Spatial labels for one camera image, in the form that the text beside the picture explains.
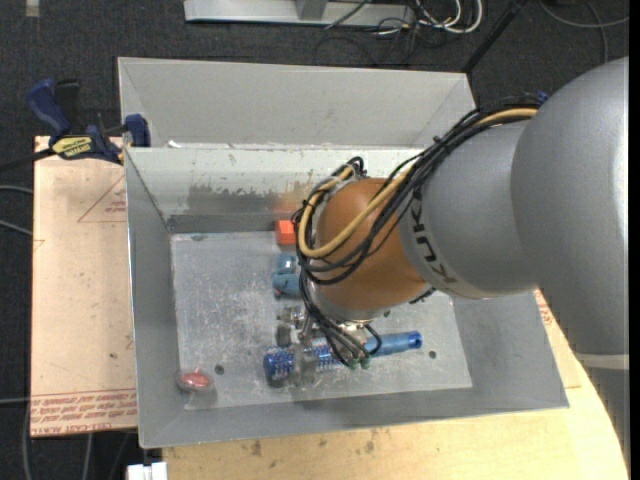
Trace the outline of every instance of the pink object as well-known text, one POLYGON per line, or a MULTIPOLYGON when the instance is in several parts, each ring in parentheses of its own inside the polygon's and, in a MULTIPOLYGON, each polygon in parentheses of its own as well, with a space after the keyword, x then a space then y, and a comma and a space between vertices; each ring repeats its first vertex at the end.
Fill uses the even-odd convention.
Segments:
POLYGON ((206 389, 211 384, 211 379, 198 370, 186 372, 180 375, 180 382, 187 389, 201 390, 206 389))

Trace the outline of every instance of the blue plastic part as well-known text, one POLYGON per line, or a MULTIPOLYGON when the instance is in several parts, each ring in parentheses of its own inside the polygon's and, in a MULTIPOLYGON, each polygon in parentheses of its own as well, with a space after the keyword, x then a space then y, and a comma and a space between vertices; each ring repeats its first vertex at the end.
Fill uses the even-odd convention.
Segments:
POLYGON ((296 271, 297 262, 298 260, 295 256, 282 252, 278 256, 278 270, 276 272, 280 274, 291 274, 296 271))
POLYGON ((300 274, 274 272, 271 275, 271 285, 278 296, 300 297, 300 274))
POLYGON ((541 91, 540 89, 536 90, 536 95, 538 96, 538 103, 540 105, 543 105, 544 102, 549 99, 549 95, 546 92, 541 91))
POLYGON ((134 146, 145 148, 151 146, 151 134, 144 117, 140 114, 131 114, 124 118, 124 124, 131 133, 134 146))
MULTIPOLYGON (((385 334, 381 336, 381 338, 382 346, 375 354, 372 354, 372 357, 390 356, 391 354, 398 354, 400 352, 406 352, 407 350, 422 347, 422 334, 418 331, 385 334)), ((371 352, 375 345, 376 340, 371 338, 367 341, 365 347, 369 352, 371 352)))
MULTIPOLYGON (((384 334, 381 336, 382 346, 372 357, 398 354, 407 350, 422 347, 422 335, 418 331, 384 334)), ((371 352, 377 345, 375 338, 370 338, 365 348, 371 352)), ((318 358, 316 372, 333 370, 342 364, 331 354, 331 348, 324 338, 313 341, 311 352, 318 358)), ((272 380, 282 380, 293 371, 293 345, 288 347, 271 347, 264 355, 262 362, 264 374, 272 380)))
POLYGON ((51 78, 36 83, 27 93, 27 104, 40 121, 55 130, 55 135, 65 135, 71 131, 71 123, 56 103, 55 84, 51 78))

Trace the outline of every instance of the orange block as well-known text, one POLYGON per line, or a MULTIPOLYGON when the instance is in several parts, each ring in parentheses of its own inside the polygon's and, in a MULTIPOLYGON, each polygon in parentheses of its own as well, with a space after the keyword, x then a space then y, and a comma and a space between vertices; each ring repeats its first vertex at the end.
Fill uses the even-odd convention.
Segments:
POLYGON ((276 221, 276 242, 278 245, 295 245, 296 234, 290 220, 276 221))

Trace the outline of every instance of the yellow cable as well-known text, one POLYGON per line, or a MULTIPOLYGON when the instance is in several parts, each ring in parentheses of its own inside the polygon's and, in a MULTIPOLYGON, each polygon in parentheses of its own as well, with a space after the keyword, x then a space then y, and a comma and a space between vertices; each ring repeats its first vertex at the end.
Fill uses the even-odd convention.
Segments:
POLYGON ((504 117, 533 117, 537 112, 537 108, 512 108, 510 110, 496 112, 495 114, 491 114, 483 119, 480 119, 480 121, 478 121, 474 126, 487 124, 488 122, 494 121, 496 119, 502 119, 504 117))
MULTIPOLYGON (((302 253, 308 258, 320 258, 322 256, 326 256, 327 254, 331 254, 337 247, 342 245, 354 233, 354 231, 362 223, 362 221, 366 219, 382 201, 384 201, 391 193, 393 193, 396 187, 400 183, 402 183, 404 178, 407 177, 407 174, 409 174, 410 170, 411 168, 409 167, 400 175, 398 175, 397 178, 394 178, 394 180, 389 183, 389 185, 387 185, 382 192, 374 197, 369 202, 367 207, 362 210, 349 224, 347 224, 347 226, 340 233, 338 233, 333 239, 331 239, 329 243, 317 249, 309 248, 304 240, 305 230, 309 222, 309 218, 311 217, 312 210, 311 206, 307 206, 302 213, 302 217, 300 219, 300 227, 298 229, 298 245, 302 253)), ((309 200, 309 203, 313 204, 315 202, 315 200, 317 199, 315 197, 316 195, 319 197, 319 194, 314 194, 314 196, 312 196, 309 200)))
MULTIPOLYGON (((518 108, 518 109, 510 109, 503 110, 501 112, 496 112, 495 114, 491 114, 480 121, 478 121, 474 126, 484 125, 490 123, 491 121, 495 121, 497 119, 502 119, 505 117, 533 117, 538 110, 536 108, 518 108)), ((396 187, 404 181, 404 179, 409 174, 411 167, 404 170, 401 174, 399 174, 396 178, 387 185, 387 187, 380 192, 376 197, 374 197, 367 207, 362 210, 356 217, 349 223, 347 226, 338 233, 335 237, 331 239, 330 242, 323 245, 322 247, 318 247, 317 249, 311 249, 307 246, 305 241, 305 234, 307 225, 309 223, 309 219, 311 218, 311 212, 315 206, 316 201, 320 197, 320 192, 330 190, 333 188, 339 181, 343 181, 348 177, 349 171, 352 171, 353 168, 351 166, 347 166, 347 168, 343 169, 338 175, 339 180, 331 180, 326 184, 322 185, 318 191, 309 198, 308 204, 302 212, 302 217, 300 218, 300 227, 298 228, 298 246, 300 247, 300 251, 308 258, 321 258, 323 256, 327 256, 335 251, 340 245, 342 245, 356 230, 356 228, 366 219, 373 210, 375 210, 380 203, 382 203, 393 191, 396 187)))

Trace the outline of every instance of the black floor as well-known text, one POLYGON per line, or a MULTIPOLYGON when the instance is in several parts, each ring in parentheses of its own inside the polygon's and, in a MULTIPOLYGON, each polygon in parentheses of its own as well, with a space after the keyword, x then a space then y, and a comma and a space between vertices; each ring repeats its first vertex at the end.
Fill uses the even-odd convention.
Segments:
MULTIPOLYGON (((82 118, 107 126, 119 116, 115 63, 118 56, 198 58, 237 62, 376 66, 389 69, 459 71, 511 0, 483 0, 486 19, 478 31, 428 46, 381 40, 354 29, 323 30, 250 24, 185 24, 184 0, 40 0, 40 18, 25 17, 24 0, 0 0, 0 163, 31 152, 31 138, 48 133, 25 105, 30 86, 44 77, 82 82, 82 118)), ((550 2, 565 19, 595 23, 585 2, 550 2)), ((603 22, 628 15, 630 0, 597 0, 603 22)), ((429 34, 432 43, 441 33, 429 34)), ((553 94, 604 56, 629 54, 629 24, 577 28, 562 24, 531 0, 472 74, 478 103, 542 90, 553 94)), ((0 173, 0 185, 31 187, 30 167, 0 173)), ((0 192, 0 220, 31 227, 30 198, 0 192)), ((31 244, 0 228, 0 399, 29 392, 31 244)), ((24 403, 0 401, 0 478, 25 478, 24 403)), ((106 479, 120 460, 142 459, 135 436, 96 434, 89 478, 106 479)), ((34 479, 81 478, 86 437, 34 440, 28 456, 34 479)), ((114 478, 120 468, 115 467, 114 478)))

